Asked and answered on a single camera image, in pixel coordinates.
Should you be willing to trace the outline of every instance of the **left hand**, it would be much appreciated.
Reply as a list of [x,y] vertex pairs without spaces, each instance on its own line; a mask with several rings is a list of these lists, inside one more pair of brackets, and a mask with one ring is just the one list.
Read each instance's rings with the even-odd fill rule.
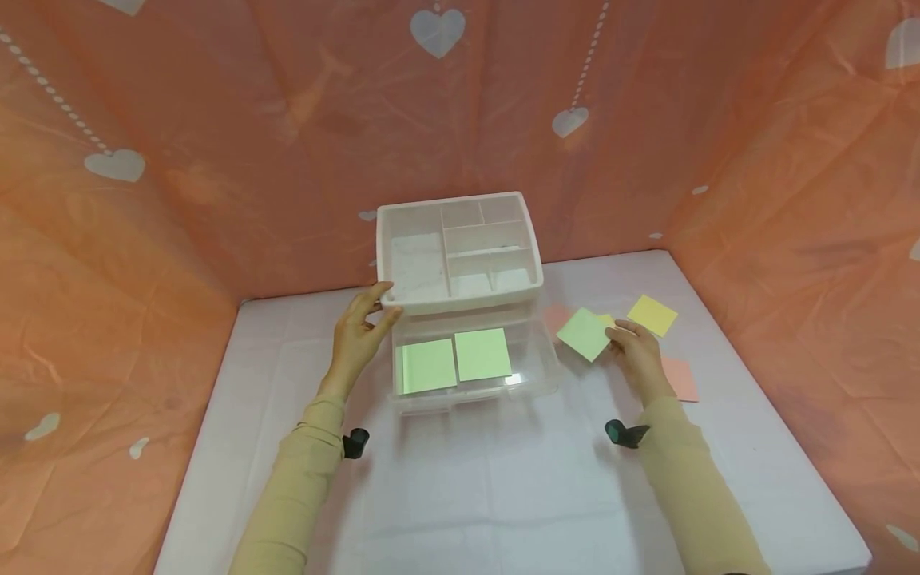
[[351,392],[354,382],[377,353],[380,342],[402,316],[401,307],[391,307],[376,326],[367,321],[370,314],[383,309],[380,297],[391,287],[392,282],[379,282],[359,293],[336,323],[332,364],[323,386],[340,392],[343,398]]

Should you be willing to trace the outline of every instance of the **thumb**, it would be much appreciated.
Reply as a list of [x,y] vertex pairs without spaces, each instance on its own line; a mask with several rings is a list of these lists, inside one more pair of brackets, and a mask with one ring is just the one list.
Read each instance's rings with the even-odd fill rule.
[[374,329],[371,330],[371,334],[374,335],[374,338],[378,342],[383,341],[386,334],[390,332],[390,329],[393,329],[393,326],[401,317],[402,307],[391,307],[387,309],[384,312],[384,316],[380,318],[380,321],[378,321]]
[[624,350],[628,350],[632,346],[636,345],[636,342],[638,341],[638,338],[635,334],[626,331],[625,329],[607,328],[604,330],[604,334],[610,338],[611,341],[618,343]]

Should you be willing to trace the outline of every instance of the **white heart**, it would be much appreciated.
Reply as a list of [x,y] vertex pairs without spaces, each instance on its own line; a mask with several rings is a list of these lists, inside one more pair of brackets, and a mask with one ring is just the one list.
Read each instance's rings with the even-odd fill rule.
[[141,9],[141,6],[143,6],[146,1],[147,0],[99,0],[102,4],[108,4],[116,10],[124,12],[128,16],[137,16],[137,11]]
[[45,435],[48,435],[52,431],[57,429],[57,426],[61,423],[61,414],[54,412],[49,413],[45,417],[41,418],[39,424],[30,429],[26,433],[26,441],[34,442],[37,439],[41,439]]
[[412,16],[408,29],[419,46],[438,60],[442,59],[463,36],[466,18],[459,10],[448,10],[438,16],[420,10]]
[[135,182],[144,174],[144,157],[133,150],[116,150],[112,155],[93,154],[83,160],[86,169],[103,178]]
[[920,18],[907,18],[888,36],[885,67],[889,70],[920,63]]
[[564,109],[553,118],[553,132],[560,138],[578,130],[588,120],[587,108]]
[[897,537],[903,546],[915,553],[920,553],[920,545],[917,544],[917,540],[913,535],[894,525],[885,525],[885,528],[888,529],[888,533]]
[[128,455],[131,456],[131,459],[140,459],[141,452],[144,450],[144,446],[147,445],[147,442],[149,441],[149,437],[142,437],[141,439],[134,442],[134,445],[128,448]]

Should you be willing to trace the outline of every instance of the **black wrist strap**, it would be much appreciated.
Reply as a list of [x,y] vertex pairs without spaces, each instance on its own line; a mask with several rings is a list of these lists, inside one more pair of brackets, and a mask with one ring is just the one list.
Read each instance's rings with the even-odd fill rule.
[[628,428],[620,420],[609,420],[604,425],[604,431],[610,441],[628,449],[638,449],[639,442],[642,441],[646,431],[649,429],[648,425],[637,425],[636,427]]
[[361,459],[364,446],[371,439],[371,434],[360,427],[351,430],[351,435],[342,436],[342,447],[345,448],[345,459]]

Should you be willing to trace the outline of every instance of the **dotted line pattern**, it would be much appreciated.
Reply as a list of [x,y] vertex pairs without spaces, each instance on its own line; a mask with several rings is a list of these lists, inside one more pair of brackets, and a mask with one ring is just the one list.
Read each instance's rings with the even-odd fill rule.
[[594,57],[594,51],[597,49],[597,41],[601,38],[601,28],[604,27],[604,20],[607,18],[607,10],[610,8],[609,2],[604,2],[601,6],[601,15],[597,17],[597,25],[594,26],[594,36],[591,40],[591,47],[588,49],[588,56],[584,59],[584,66],[581,68],[578,86],[575,88],[575,96],[572,97],[572,105],[569,111],[573,111],[578,106],[578,98],[581,96],[581,89],[584,87],[584,79],[588,77],[588,68],[591,67],[591,60]]
[[13,53],[14,56],[18,58],[19,63],[22,64],[22,67],[26,69],[26,72],[35,78],[35,81],[39,84],[39,86],[45,89],[45,93],[47,93],[51,99],[54,100],[55,104],[61,107],[61,110],[67,114],[67,117],[74,122],[77,128],[83,131],[83,134],[89,138],[89,141],[95,144],[97,148],[102,150],[103,154],[112,155],[109,147],[105,145],[105,143],[102,142],[102,140],[97,135],[95,135],[88,126],[86,126],[86,122],[80,118],[79,114],[74,112],[74,109],[70,106],[70,104],[65,102],[64,99],[57,93],[57,90],[50,85],[48,78],[43,76],[39,69],[32,65],[32,61],[29,58],[22,55],[22,48],[19,48],[15,43],[13,43],[13,39],[10,38],[9,34],[7,34],[3,28],[0,28],[0,42],[6,44],[6,47]]

